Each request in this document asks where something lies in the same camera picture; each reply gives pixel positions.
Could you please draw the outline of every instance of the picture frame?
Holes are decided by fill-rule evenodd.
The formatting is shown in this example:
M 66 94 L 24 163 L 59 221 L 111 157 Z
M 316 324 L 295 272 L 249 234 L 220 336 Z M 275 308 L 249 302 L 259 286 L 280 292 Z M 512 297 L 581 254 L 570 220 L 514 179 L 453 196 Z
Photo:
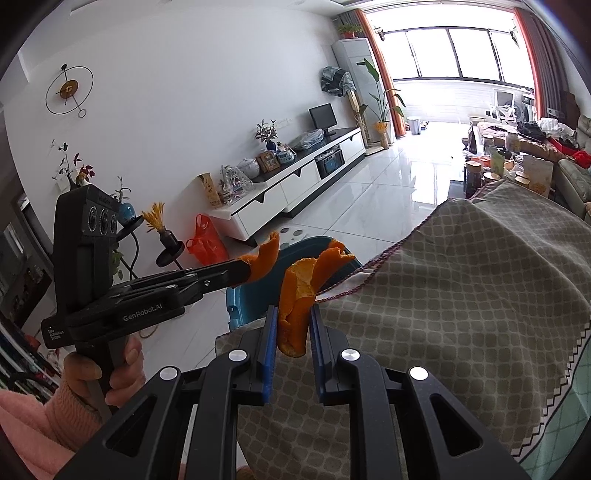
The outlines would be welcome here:
M 256 161 L 261 167 L 261 171 L 263 173 L 269 173 L 270 171 L 273 171 L 281 166 L 279 160 L 277 160 L 277 157 L 275 156 L 275 153 L 270 150 L 258 154 Z

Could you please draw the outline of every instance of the red plastic bag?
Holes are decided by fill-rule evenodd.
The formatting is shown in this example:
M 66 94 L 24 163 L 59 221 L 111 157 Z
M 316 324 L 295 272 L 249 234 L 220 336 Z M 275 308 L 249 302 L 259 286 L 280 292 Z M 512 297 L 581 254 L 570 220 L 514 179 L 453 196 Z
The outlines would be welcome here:
M 580 167 L 591 167 L 591 155 L 589 155 L 585 150 L 578 151 L 573 155 L 573 158 Z
M 187 250 L 202 265 L 228 261 L 228 250 L 222 243 L 211 218 L 200 213 L 195 218 L 195 237 L 186 242 Z

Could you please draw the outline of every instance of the white drawer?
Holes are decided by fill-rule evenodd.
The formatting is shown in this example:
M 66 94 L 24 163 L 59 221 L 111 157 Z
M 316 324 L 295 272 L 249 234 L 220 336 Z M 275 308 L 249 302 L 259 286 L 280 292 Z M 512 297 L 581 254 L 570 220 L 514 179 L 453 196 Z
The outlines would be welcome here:
M 252 236 L 286 206 L 287 201 L 283 195 L 283 189 L 281 184 L 278 184 L 261 193 L 236 215 L 242 221 L 248 235 Z
M 319 181 L 320 174 L 318 173 L 318 167 L 316 166 L 316 162 L 312 161 L 281 180 L 280 185 L 283 188 L 287 203 L 291 203 L 306 190 L 310 190 Z
M 350 163 L 358 156 L 360 156 L 365 151 L 365 146 L 363 144 L 361 132 L 353 135 L 351 138 L 348 138 L 347 140 L 342 142 L 340 144 L 340 149 L 343 151 L 343 158 L 345 159 L 345 164 Z

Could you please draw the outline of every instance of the orange peel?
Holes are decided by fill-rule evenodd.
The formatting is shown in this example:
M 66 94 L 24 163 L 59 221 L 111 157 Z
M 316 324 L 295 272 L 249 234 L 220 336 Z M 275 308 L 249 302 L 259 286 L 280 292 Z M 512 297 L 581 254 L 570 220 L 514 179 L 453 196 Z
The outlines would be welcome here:
M 251 275 L 248 277 L 247 283 L 260 280 L 265 277 L 277 262 L 279 256 L 279 234 L 273 232 L 264 244 L 259 247 L 257 255 L 248 254 L 238 257 L 247 263 L 251 268 Z
M 287 356 L 297 358 L 306 354 L 306 338 L 310 323 L 310 308 L 322 285 L 354 255 L 345 253 L 345 246 L 332 240 L 318 259 L 303 258 L 285 271 L 279 298 L 277 346 Z

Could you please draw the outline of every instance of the blue chair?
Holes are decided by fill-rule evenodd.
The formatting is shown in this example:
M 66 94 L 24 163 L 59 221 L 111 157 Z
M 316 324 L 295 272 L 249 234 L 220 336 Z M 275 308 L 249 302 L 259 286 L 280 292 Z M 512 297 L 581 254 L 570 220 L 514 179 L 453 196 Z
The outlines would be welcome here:
M 269 305 L 278 305 L 285 271 L 302 258 L 317 258 L 326 250 L 331 240 L 328 236 L 314 236 L 283 248 L 279 251 L 277 263 L 266 277 L 236 288 L 228 288 L 226 308 L 230 314 L 230 330 L 264 317 Z M 357 259 L 348 263 L 324 284 L 323 290 L 351 275 L 359 267 L 361 263 Z

